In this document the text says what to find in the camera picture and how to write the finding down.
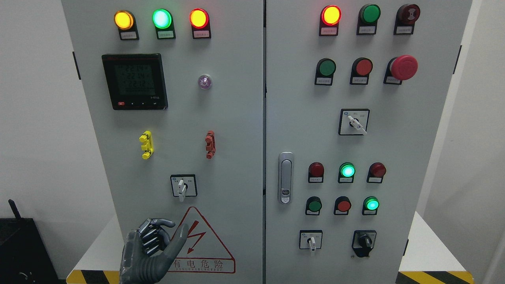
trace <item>lcd display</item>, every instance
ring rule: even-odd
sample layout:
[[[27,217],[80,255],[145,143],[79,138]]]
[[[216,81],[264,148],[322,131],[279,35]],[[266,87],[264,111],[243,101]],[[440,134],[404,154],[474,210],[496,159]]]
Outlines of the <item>lcd display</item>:
[[[114,66],[120,96],[154,96],[153,71],[148,64]]]

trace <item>high voltage warning sign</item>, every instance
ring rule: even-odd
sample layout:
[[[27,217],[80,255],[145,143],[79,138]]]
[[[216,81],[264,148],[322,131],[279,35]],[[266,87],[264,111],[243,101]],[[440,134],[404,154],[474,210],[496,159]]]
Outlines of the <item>high voltage warning sign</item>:
[[[200,211],[191,206],[179,222],[188,224],[188,239],[169,272],[235,273],[235,258]]]

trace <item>green push button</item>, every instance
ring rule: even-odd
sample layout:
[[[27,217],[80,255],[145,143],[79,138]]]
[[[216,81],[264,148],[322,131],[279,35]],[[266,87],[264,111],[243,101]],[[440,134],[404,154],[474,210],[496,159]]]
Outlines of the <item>green push button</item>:
[[[321,205],[319,201],[312,201],[309,203],[309,210],[312,212],[318,212],[322,207],[323,205]]]
[[[365,199],[365,208],[367,210],[377,210],[379,208],[379,201],[376,197],[370,196]]]
[[[323,74],[324,76],[330,76],[331,74],[335,73],[336,68],[337,67],[333,60],[326,59],[319,65],[319,73]]]
[[[377,22],[380,17],[380,8],[375,4],[369,4],[361,8],[360,13],[361,20],[367,24],[372,24]]]

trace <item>yellow indicator light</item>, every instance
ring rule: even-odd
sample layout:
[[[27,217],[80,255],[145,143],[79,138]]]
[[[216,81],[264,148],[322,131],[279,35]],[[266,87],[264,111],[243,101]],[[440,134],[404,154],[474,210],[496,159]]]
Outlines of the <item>yellow indicator light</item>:
[[[326,6],[321,13],[321,19],[323,23],[328,26],[334,26],[340,21],[342,13],[340,8],[335,5]]]
[[[209,23],[209,15],[204,9],[194,9],[189,14],[189,22],[197,29],[201,29]]]
[[[119,29],[129,30],[133,27],[133,15],[127,10],[119,10],[114,15],[114,22]]]

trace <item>digital power meter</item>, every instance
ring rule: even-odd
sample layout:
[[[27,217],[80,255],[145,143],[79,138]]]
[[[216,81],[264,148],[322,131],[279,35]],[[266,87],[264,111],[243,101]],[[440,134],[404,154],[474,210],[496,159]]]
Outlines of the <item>digital power meter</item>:
[[[105,54],[102,61],[113,109],[168,108],[161,54]]]

